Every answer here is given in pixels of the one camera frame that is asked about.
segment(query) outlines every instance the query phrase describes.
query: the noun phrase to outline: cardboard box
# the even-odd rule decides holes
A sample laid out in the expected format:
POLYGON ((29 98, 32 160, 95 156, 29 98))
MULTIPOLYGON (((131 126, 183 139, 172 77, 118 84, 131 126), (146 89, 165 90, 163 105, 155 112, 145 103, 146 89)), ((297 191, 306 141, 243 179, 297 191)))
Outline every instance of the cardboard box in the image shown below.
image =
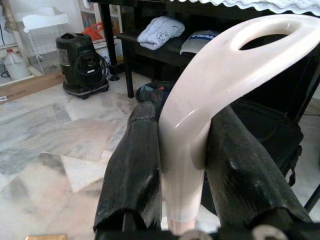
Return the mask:
MULTIPOLYGON (((110 57, 109 52, 107 48, 106 40, 100 39, 93 41, 93 46, 95 51, 100 54, 108 64, 110 64, 110 57)), ((115 56, 117 61, 123 60, 123 53, 122 53, 122 42, 120 39, 114 39, 114 50, 115 50, 115 56)))
POLYGON ((58 71, 0 86, 0 104, 51 88, 63 82, 64 76, 58 71))

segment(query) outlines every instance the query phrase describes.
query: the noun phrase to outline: black chair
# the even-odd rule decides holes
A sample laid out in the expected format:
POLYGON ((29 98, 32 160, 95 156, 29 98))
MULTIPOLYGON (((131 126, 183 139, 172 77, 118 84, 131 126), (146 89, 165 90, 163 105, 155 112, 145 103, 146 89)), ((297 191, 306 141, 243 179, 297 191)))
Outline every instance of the black chair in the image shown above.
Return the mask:
POLYGON ((185 69, 188 63, 193 58, 193 53, 183 53, 180 55, 180 49, 185 40, 189 37, 189 34, 184 32, 180 37, 174 37, 169 39, 163 46, 157 50, 150 50, 148 48, 140 46, 137 42, 137 37, 142 30, 133 30, 121 33, 117 36, 122 41, 123 61, 126 78, 126 88, 128 97, 134 97, 134 88, 132 82, 132 68, 131 60, 134 55, 144 56, 149 58, 149 64, 153 67, 152 80, 161 81, 162 63, 175 66, 180 73, 185 69))

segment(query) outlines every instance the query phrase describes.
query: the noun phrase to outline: white wire basket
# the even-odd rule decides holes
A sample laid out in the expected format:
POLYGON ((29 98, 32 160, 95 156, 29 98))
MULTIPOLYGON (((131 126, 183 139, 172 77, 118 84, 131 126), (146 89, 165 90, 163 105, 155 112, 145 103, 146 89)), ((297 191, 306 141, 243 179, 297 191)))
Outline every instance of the white wire basket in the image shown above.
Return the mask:
POLYGON ((68 15, 54 7, 16 14, 29 63, 43 74, 60 68, 56 38, 68 31, 68 15))

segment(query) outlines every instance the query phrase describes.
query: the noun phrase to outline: handle hole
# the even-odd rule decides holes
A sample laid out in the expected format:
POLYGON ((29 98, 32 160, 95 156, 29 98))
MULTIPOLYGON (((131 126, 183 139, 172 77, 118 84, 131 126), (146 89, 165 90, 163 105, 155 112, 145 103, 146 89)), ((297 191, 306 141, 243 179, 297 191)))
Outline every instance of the handle hole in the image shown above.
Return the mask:
POLYGON ((278 41, 280 39, 283 39, 286 36, 288 36, 288 35, 287 34, 272 34, 272 35, 267 35, 267 36, 261 36, 261 37, 255 38, 255 39, 247 42, 245 45, 243 45, 240 48, 240 50, 249 50, 249 49, 261 47, 261 46, 273 43, 275 41, 278 41))

